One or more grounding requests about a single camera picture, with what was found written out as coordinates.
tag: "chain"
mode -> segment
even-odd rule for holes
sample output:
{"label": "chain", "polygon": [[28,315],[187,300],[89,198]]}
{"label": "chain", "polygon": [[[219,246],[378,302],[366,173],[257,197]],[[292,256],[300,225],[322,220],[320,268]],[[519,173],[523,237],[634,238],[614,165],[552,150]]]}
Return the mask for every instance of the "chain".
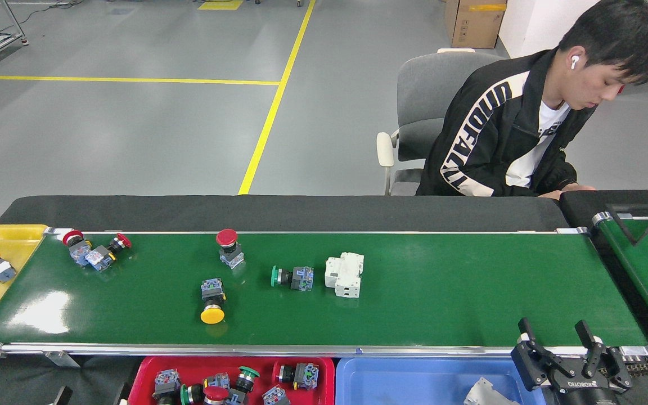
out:
{"label": "chain", "polygon": [[[641,377],[642,375],[648,375],[648,362],[645,363],[635,363],[627,364],[627,371],[632,377]],[[600,368],[599,372],[604,374],[604,377],[609,378],[609,371],[605,368]]]}

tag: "yellow mushroom button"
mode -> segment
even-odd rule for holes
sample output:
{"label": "yellow mushroom button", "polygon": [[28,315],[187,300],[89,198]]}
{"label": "yellow mushroom button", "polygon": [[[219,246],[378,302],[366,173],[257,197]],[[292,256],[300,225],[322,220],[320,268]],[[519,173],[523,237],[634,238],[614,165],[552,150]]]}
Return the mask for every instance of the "yellow mushroom button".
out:
{"label": "yellow mushroom button", "polygon": [[214,323],[219,323],[224,319],[224,311],[221,308],[207,308],[201,312],[200,318],[203,323],[214,325]]}

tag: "epoxy floor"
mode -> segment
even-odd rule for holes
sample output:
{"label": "epoxy floor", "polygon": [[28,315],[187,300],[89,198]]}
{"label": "epoxy floor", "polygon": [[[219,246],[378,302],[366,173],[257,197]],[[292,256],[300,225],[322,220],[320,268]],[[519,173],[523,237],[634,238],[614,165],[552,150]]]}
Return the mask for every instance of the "epoxy floor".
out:
{"label": "epoxy floor", "polygon": [[[20,21],[47,5],[11,2]],[[0,215],[28,195],[383,192],[375,136],[396,129],[401,64],[450,44],[444,3],[200,5],[84,0],[23,24],[30,45],[0,57]],[[648,189],[648,85],[602,105],[568,157],[584,184]]]}

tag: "office chair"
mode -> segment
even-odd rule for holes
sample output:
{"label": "office chair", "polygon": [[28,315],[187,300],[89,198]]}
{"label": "office chair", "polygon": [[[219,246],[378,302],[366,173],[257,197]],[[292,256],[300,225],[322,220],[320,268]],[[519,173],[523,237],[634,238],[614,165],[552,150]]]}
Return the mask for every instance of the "office chair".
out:
{"label": "office chair", "polygon": [[385,169],[385,195],[414,195],[424,167],[422,161],[416,168],[397,170],[392,182],[394,149],[399,162],[426,159],[442,132],[449,103],[466,78],[499,59],[471,49],[440,49],[404,63],[397,77],[399,129],[391,136],[385,132],[376,136],[376,153]]}

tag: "man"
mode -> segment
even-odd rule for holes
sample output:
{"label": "man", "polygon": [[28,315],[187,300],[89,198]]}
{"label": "man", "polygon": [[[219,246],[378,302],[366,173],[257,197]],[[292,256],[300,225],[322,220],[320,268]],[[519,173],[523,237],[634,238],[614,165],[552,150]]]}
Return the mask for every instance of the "man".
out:
{"label": "man", "polygon": [[417,195],[538,195],[577,183],[564,149],[602,100],[648,82],[648,3],[601,0],[559,46],[476,70],[447,110]]}

